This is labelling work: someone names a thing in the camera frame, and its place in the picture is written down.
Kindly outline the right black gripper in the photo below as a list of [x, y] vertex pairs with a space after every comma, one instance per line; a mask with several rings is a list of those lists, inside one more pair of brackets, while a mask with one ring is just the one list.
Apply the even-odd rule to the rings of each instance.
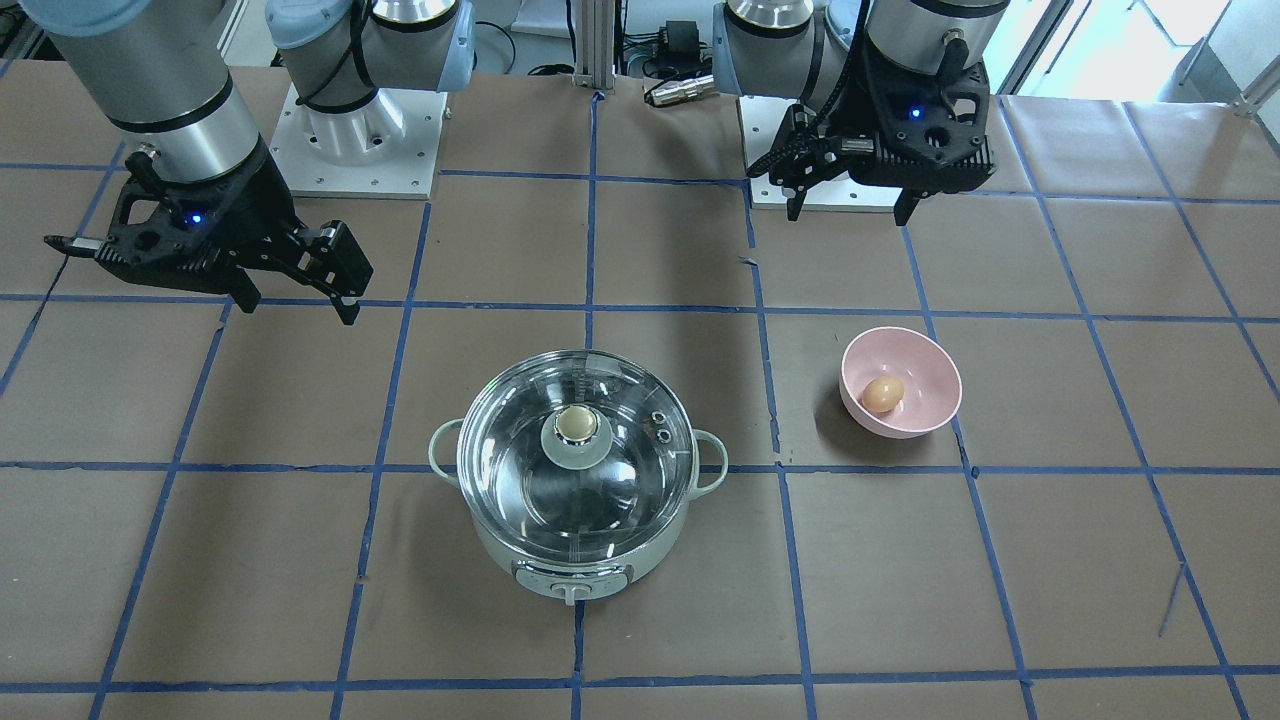
[[88, 258], [116, 278], [189, 292], [228, 295], [253, 313], [261, 292], [250, 269], [275, 272], [334, 301], [343, 325], [360, 315], [372, 265], [340, 220], [308, 228], [265, 142], [224, 176], [182, 184], [161, 179], [159, 154], [125, 159], [129, 179], [102, 238], [47, 234], [69, 258]]

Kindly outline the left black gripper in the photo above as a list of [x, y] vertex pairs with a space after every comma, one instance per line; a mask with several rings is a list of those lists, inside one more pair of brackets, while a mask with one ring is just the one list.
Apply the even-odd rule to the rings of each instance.
[[995, 174], [986, 68], [970, 60], [965, 40], [945, 40], [940, 47], [940, 67], [919, 73], [860, 40], [831, 108], [794, 105], [783, 114], [762, 173], [785, 188], [788, 222], [799, 219], [806, 192], [841, 174], [864, 186], [899, 188], [897, 227], [909, 223], [923, 199], [977, 190]]

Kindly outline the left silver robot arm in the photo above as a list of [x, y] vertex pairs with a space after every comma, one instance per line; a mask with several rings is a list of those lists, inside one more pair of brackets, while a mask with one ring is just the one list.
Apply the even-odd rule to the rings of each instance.
[[787, 101], [746, 173], [783, 195], [788, 220], [841, 176], [918, 204], [996, 170], [983, 51], [1005, 1], [726, 1], [713, 12], [716, 87]]

